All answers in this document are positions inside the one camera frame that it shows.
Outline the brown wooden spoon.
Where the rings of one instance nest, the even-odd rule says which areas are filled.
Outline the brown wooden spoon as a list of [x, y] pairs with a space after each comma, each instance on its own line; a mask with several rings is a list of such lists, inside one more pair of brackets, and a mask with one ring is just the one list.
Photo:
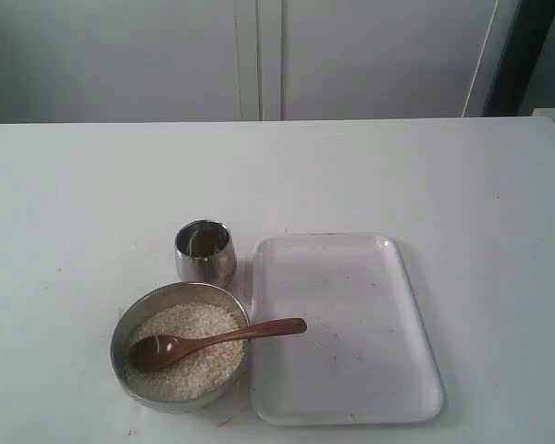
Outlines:
[[298, 335], [307, 331], [301, 318], [267, 321], [203, 339], [184, 339], [172, 335], [153, 335], [137, 341], [129, 348], [130, 364], [142, 372], [165, 369], [185, 357], [217, 344], [278, 336]]

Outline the steel bowl of rice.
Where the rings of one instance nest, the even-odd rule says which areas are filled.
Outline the steel bowl of rice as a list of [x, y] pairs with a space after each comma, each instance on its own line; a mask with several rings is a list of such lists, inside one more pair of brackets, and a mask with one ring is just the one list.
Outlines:
[[196, 282], [166, 285], [140, 298], [120, 317], [110, 346], [114, 374], [124, 391], [145, 407], [160, 413], [197, 410], [241, 379], [248, 366], [247, 340], [207, 347], [148, 373], [130, 363], [130, 346], [155, 334], [203, 339], [248, 325], [244, 307], [226, 290]]

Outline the small steel cup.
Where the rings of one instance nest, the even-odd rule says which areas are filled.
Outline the small steel cup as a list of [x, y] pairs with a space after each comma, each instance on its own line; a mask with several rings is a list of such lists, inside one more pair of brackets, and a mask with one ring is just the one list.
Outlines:
[[179, 230], [174, 247], [180, 281], [226, 287], [235, 276], [233, 240], [223, 223], [208, 219], [193, 221]]

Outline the white rectangular plastic tray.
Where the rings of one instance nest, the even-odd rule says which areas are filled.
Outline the white rectangular plastic tray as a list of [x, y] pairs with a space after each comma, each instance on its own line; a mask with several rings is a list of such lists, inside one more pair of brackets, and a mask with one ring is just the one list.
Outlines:
[[251, 347], [251, 402], [275, 426], [434, 419], [444, 394], [399, 249], [375, 233], [261, 240], [251, 321], [302, 318]]

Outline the white cabinet doors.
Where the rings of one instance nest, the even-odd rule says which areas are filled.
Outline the white cabinet doors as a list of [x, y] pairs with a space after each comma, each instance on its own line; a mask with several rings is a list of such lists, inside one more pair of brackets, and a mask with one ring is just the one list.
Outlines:
[[0, 1], [0, 123], [478, 117], [515, 1]]

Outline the dark vertical post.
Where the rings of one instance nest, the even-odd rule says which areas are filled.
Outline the dark vertical post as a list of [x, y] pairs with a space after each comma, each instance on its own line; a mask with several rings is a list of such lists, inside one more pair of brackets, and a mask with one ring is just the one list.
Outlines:
[[537, 108], [555, 108], [555, 1], [519, 3], [482, 115], [530, 116]]

